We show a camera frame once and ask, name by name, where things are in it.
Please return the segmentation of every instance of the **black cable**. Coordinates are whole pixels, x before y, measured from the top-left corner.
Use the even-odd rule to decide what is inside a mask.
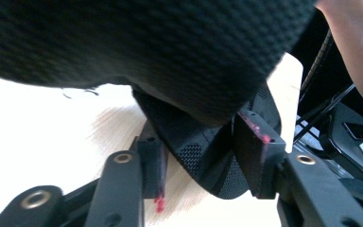
[[[296,136],[294,136],[293,144],[299,141],[315,124],[317,124],[323,117],[328,114],[346,95],[348,95],[353,88],[354,84],[350,85],[346,90],[344,90],[340,95],[338,95],[335,99],[332,99],[331,103],[323,109],[320,114],[315,117],[307,126],[305,126]]]
[[[308,119],[310,119],[314,115],[318,114],[322,109],[324,109],[330,103],[331,100],[332,100],[332,98],[329,98],[329,99],[323,101],[319,106],[315,107],[310,112],[308,112],[305,115],[303,115],[302,117],[300,117],[296,121],[296,125],[302,124],[303,121],[308,121]]]
[[[326,37],[323,41],[323,44],[320,47],[320,51],[318,52],[317,57],[315,58],[314,63],[312,63],[311,69],[308,71],[308,74],[305,77],[304,82],[302,83],[302,88],[300,89],[302,94],[300,96],[299,103],[301,103],[303,101],[309,88],[312,86],[315,76],[320,72],[320,69],[323,66],[323,63],[325,62],[325,59],[328,56],[328,54],[331,50],[331,47],[334,43],[335,42],[334,42],[334,39],[332,36],[332,32],[329,29],[326,34]]]

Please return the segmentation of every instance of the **black mechanism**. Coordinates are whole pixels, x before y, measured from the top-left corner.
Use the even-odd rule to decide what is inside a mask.
[[[214,143],[233,151],[253,196],[279,193],[283,226],[363,226],[361,187],[348,187],[352,196],[349,183],[320,158],[285,153],[285,142],[257,113],[240,112],[225,129]],[[114,153],[100,179],[69,195],[53,186],[22,193],[2,212],[0,226],[144,226],[144,199],[164,195],[166,155],[149,124],[131,147],[137,151]],[[27,207],[19,205],[25,201]]]

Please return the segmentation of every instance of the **red paint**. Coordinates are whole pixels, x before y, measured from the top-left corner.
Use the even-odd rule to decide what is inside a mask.
[[[261,133],[261,128],[257,125],[255,125],[254,123],[252,123],[245,115],[243,115],[242,113],[238,113],[241,118],[246,122],[246,124],[250,127],[250,129],[254,132],[254,134],[260,138],[262,140],[262,142],[264,143],[264,145],[268,145],[270,143],[270,136],[268,136],[267,134],[262,134]]]
[[[157,204],[157,213],[162,213],[164,210],[164,197],[160,196],[154,202]]]

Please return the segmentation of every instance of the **hole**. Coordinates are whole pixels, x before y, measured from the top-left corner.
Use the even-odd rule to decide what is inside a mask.
[[[313,158],[306,155],[297,155],[297,161],[306,165],[314,165],[316,163]]]
[[[44,205],[50,198],[51,193],[39,190],[25,197],[25,199],[22,200],[21,206],[25,209],[33,209]]]
[[[356,222],[354,219],[352,218],[343,218],[341,220],[341,223],[344,225],[344,226],[347,226],[347,227],[359,227],[361,226],[358,222]]]
[[[123,154],[119,154],[119,155],[115,156],[113,160],[119,164],[124,164],[124,163],[128,163],[129,161],[131,161],[131,159],[132,159],[132,156],[130,154],[123,153]]]
[[[104,225],[106,227],[115,227],[122,221],[122,217],[118,214],[111,214],[105,217]]]

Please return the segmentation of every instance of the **wooden table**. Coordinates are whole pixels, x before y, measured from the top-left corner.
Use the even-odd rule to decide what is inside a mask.
[[[292,147],[301,64],[285,55],[268,80]],[[25,86],[0,79],[0,212],[36,185],[59,186],[64,194],[99,176],[108,155],[128,149],[146,121],[128,86],[106,85],[100,96]],[[146,201],[146,226],[280,226],[276,201],[250,192],[231,201],[200,188],[170,157],[166,204],[161,214]]]

